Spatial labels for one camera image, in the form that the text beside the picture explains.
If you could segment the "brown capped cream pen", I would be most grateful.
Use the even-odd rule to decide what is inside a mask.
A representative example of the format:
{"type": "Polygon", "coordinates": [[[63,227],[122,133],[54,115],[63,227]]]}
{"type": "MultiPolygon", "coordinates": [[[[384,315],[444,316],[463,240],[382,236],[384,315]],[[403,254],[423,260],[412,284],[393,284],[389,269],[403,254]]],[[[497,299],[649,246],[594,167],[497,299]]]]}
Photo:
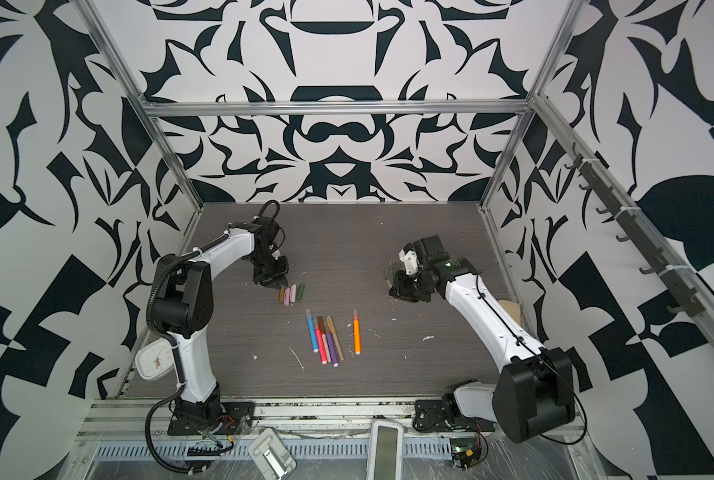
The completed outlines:
{"type": "MultiPolygon", "coordinates": [[[[326,331],[326,328],[325,328],[325,325],[324,325],[324,318],[323,318],[322,316],[319,316],[319,317],[317,318],[317,321],[319,322],[320,327],[321,327],[322,330],[323,330],[323,337],[324,337],[323,339],[326,340],[325,334],[326,334],[327,331],[326,331]]],[[[327,341],[326,341],[326,351],[327,351],[328,362],[330,363],[331,361],[330,361],[330,354],[329,354],[329,352],[328,352],[327,341]]]]}

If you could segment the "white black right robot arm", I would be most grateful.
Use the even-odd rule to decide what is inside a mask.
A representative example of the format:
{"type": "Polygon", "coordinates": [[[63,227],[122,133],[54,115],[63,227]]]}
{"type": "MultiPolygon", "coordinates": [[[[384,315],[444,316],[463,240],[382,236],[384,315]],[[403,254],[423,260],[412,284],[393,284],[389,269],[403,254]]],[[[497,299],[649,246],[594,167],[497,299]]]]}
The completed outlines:
{"type": "Polygon", "coordinates": [[[439,294],[468,322],[499,373],[495,384],[471,380],[453,386],[442,400],[448,423],[489,421],[522,443],[575,420],[569,355],[547,349],[514,320],[468,259],[451,257],[440,238],[431,236],[406,244],[399,263],[390,296],[419,303],[439,294]]]}

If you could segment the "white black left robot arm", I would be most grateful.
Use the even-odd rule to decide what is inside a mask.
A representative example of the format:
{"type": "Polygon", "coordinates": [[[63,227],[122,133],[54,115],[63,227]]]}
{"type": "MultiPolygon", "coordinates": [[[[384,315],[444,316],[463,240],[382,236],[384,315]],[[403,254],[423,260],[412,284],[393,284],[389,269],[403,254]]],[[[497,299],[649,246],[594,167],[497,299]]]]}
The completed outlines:
{"type": "Polygon", "coordinates": [[[207,326],[214,312],[213,280],[240,260],[253,265],[253,282],[280,290],[288,285],[289,262],[279,253],[279,224],[256,217],[234,223],[216,239],[183,255],[162,257],[146,307],[147,326],[173,352],[177,393],[167,400],[188,433],[214,430],[225,416],[211,364],[207,326]]]}

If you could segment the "blue highlighter pen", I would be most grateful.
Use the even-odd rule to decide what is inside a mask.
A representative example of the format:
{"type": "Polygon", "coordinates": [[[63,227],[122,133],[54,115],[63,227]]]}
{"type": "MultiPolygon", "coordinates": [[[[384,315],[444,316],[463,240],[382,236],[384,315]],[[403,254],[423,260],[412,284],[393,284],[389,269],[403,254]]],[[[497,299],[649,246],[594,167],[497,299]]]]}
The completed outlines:
{"type": "Polygon", "coordinates": [[[306,318],[307,318],[309,336],[310,336],[310,340],[312,343],[313,352],[319,353],[320,352],[320,347],[319,347],[320,337],[319,337],[316,327],[315,327],[315,322],[314,322],[314,318],[312,315],[312,311],[310,309],[306,309],[305,314],[306,314],[306,318]]]}

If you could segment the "pink red highlighter pen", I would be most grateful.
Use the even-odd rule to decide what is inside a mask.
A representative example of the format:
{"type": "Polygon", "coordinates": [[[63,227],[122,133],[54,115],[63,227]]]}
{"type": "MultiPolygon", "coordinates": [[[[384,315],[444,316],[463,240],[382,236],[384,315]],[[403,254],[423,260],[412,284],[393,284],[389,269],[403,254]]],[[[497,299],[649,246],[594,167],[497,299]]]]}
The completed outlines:
{"type": "Polygon", "coordinates": [[[318,321],[314,322],[314,326],[315,326],[315,334],[317,335],[317,343],[318,343],[321,363],[323,365],[326,365],[329,362],[328,362],[327,351],[326,351],[326,340],[323,339],[324,338],[323,330],[320,327],[320,324],[318,321]]]}

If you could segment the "purple highlighter pen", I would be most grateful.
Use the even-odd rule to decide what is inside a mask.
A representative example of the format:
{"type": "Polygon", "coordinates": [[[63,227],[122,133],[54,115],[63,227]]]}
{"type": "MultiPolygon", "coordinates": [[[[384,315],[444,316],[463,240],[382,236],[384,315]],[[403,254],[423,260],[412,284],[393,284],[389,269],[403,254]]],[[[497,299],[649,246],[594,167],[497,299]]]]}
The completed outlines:
{"type": "Polygon", "coordinates": [[[328,346],[328,352],[330,354],[330,361],[334,367],[338,367],[340,365],[340,357],[335,344],[335,338],[333,337],[333,334],[330,330],[326,332],[325,336],[328,346]]]}

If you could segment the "orange highlighter pen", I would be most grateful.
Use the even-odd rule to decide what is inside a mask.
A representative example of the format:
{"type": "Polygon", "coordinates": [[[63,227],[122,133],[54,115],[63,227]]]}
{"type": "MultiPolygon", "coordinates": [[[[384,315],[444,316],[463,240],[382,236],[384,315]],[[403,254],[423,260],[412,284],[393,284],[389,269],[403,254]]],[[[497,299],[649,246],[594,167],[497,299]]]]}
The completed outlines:
{"type": "Polygon", "coordinates": [[[362,339],[361,339],[361,324],[360,324],[360,314],[358,309],[353,310],[353,343],[354,352],[356,355],[362,354],[362,339]]]}

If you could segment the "beige foam block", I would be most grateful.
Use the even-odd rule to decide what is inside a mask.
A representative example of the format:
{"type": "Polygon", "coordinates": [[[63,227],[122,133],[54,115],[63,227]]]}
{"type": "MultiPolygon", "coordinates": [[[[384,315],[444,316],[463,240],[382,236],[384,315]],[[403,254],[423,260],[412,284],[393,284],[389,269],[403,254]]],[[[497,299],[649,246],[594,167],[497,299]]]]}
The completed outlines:
{"type": "Polygon", "coordinates": [[[522,325],[522,311],[519,304],[510,300],[499,300],[499,304],[517,325],[522,325]]]}

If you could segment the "white square clock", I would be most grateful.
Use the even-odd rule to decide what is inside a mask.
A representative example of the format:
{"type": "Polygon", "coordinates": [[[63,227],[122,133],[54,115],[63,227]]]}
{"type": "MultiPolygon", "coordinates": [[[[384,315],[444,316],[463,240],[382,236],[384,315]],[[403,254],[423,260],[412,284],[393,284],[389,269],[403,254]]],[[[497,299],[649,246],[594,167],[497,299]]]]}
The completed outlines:
{"type": "Polygon", "coordinates": [[[155,381],[175,370],[173,348],[166,339],[158,339],[141,348],[134,359],[138,375],[145,381],[155,381]]]}

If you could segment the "small circuit board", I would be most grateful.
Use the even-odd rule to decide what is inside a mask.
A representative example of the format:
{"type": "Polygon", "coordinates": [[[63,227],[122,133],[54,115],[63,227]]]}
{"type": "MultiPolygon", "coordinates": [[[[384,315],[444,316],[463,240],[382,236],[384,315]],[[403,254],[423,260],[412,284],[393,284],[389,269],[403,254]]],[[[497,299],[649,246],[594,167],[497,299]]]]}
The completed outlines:
{"type": "Polygon", "coordinates": [[[477,466],[487,457],[489,446],[482,435],[471,438],[453,438],[451,446],[451,465],[461,470],[477,466]]]}

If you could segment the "white rectangular tablet device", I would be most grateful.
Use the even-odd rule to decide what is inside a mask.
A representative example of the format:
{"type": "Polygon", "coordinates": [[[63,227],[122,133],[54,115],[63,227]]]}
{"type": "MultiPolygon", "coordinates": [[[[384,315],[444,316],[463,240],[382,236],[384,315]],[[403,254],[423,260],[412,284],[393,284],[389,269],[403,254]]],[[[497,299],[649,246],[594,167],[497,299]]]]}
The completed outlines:
{"type": "Polygon", "coordinates": [[[400,480],[403,475],[405,429],[397,422],[375,420],[371,426],[368,480],[400,480]]]}

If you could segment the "white clamp bracket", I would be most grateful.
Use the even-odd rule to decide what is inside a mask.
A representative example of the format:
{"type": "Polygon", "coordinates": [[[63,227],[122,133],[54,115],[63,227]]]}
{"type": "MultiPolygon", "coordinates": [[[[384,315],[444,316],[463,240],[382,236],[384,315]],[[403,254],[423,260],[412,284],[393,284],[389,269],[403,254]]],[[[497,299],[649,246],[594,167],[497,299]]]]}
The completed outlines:
{"type": "Polygon", "coordinates": [[[288,479],[296,460],[273,428],[263,430],[249,445],[248,453],[266,480],[288,479]]]}

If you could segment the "black wall hook rail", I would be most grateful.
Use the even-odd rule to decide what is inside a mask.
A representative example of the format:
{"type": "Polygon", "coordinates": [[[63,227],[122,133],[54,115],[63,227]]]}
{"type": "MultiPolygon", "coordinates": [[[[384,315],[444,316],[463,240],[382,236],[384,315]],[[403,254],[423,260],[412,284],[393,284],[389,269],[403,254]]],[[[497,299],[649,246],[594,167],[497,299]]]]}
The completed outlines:
{"type": "Polygon", "coordinates": [[[673,296],[675,303],[667,310],[696,317],[707,311],[695,282],[689,279],[689,267],[669,252],[666,241],[660,238],[655,226],[644,211],[623,190],[598,158],[588,158],[572,147],[573,160],[567,166],[576,170],[586,181],[581,189],[592,191],[603,206],[597,212],[614,220],[623,234],[617,237],[620,243],[630,242],[646,262],[639,269],[643,275],[655,275],[673,296]]]}

